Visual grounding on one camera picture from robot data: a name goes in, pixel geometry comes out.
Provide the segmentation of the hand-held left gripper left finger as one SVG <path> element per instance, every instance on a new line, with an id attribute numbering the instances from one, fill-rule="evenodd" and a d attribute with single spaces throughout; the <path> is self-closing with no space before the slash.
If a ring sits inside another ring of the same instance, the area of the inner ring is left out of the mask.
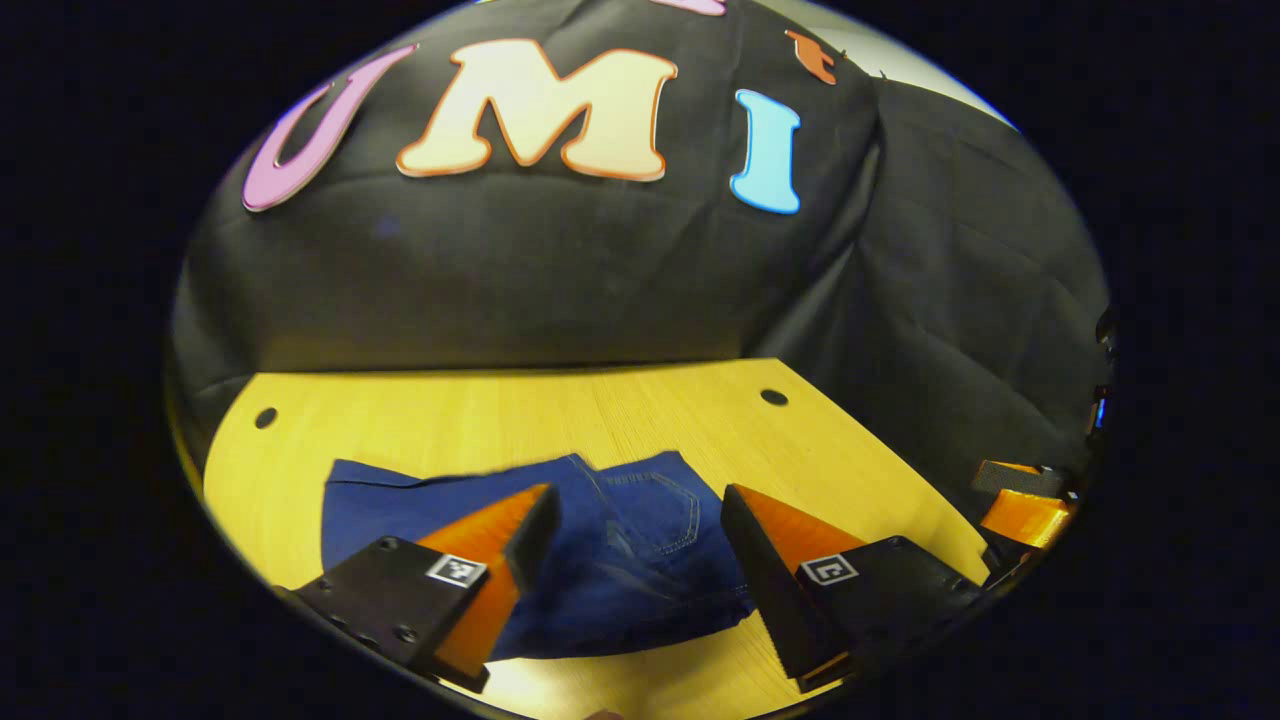
<path id="1" fill-rule="evenodd" d="M 306 618 L 430 680 L 472 693 L 559 525 L 541 483 L 411 541 L 383 536 L 288 592 Z"/>

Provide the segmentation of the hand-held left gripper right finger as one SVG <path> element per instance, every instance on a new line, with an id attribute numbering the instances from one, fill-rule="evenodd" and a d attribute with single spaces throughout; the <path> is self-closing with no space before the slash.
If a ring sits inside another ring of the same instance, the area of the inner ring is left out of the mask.
<path id="1" fill-rule="evenodd" d="M 719 524 L 801 692 L 876 675 L 957 625 L 984 591 L 905 536 L 867 542 L 730 484 Z"/>

